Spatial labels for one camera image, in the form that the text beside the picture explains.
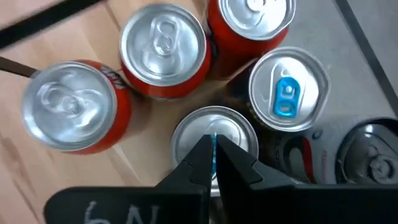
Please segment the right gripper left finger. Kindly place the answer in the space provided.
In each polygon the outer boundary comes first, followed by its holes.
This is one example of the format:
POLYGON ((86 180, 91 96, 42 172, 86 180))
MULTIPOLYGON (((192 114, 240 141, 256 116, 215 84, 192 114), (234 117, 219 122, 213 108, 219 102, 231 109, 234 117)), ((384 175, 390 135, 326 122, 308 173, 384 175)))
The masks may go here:
POLYGON ((157 188, 210 190, 212 165, 213 139, 205 134, 157 188))

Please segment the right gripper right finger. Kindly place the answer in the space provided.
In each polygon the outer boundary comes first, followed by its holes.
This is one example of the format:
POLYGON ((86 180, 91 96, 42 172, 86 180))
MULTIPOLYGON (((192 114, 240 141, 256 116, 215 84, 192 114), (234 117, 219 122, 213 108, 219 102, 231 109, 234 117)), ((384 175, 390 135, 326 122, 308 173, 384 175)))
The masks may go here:
POLYGON ((244 151, 224 135, 216 140, 216 174, 221 198, 266 197, 292 188, 295 181, 244 151))

